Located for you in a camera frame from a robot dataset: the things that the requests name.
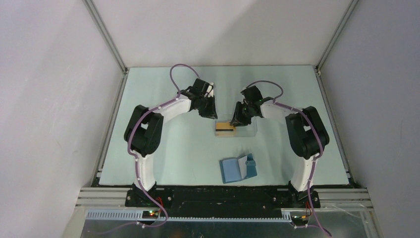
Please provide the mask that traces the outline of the clear acrylic box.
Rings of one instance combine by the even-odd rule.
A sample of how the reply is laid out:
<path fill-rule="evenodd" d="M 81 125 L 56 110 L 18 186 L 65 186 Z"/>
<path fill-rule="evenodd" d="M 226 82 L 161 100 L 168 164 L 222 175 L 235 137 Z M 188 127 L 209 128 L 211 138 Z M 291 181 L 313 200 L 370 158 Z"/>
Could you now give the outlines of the clear acrylic box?
<path fill-rule="evenodd" d="M 222 115 L 214 120 L 214 135 L 216 137 L 254 137 L 257 134 L 256 119 L 246 126 L 232 126 L 233 115 Z"/>

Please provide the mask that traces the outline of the blue card holder wallet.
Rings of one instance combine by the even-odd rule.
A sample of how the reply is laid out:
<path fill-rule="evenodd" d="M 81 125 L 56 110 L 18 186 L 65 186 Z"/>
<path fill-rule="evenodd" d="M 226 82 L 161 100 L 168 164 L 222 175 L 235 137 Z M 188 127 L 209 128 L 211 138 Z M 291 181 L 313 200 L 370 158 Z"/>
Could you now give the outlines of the blue card holder wallet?
<path fill-rule="evenodd" d="M 258 175 L 253 154 L 219 161 L 223 184 L 243 181 Z"/>

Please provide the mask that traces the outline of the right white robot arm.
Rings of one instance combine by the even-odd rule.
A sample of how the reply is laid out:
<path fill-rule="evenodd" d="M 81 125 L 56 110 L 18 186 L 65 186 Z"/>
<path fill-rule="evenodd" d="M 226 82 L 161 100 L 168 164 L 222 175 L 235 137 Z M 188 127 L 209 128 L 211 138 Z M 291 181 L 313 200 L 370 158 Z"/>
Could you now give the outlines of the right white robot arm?
<path fill-rule="evenodd" d="M 300 157 L 290 181 L 294 190 L 288 193 L 288 201 L 294 207 L 303 206 L 308 200 L 305 191 L 313 185 L 317 160 L 330 141 L 317 109 L 313 106 L 299 109 L 271 97 L 264 98 L 256 86 L 243 89 L 241 94 L 244 99 L 236 103 L 231 126 L 248 126 L 254 117 L 285 122 L 290 146 Z"/>

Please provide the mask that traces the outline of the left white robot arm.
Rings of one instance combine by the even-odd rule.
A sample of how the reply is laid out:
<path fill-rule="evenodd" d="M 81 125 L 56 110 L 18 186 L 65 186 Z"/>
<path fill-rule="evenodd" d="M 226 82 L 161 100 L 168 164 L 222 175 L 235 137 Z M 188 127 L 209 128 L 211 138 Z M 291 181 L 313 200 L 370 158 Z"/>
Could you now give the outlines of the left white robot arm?
<path fill-rule="evenodd" d="M 192 86 L 181 90 L 176 97 L 153 108 L 138 105 L 135 107 L 124 133 L 127 152 L 134 156 L 134 185 L 141 189 L 137 199 L 144 206 L 152 206 L 157 194 L 152 188 L 156 185 L 154 175 L 154 153 L 161 141 L 165 123 L 175 117 L 198 111 L 199 116 L 217 119 L 214 83 L 196 79 Z"/>

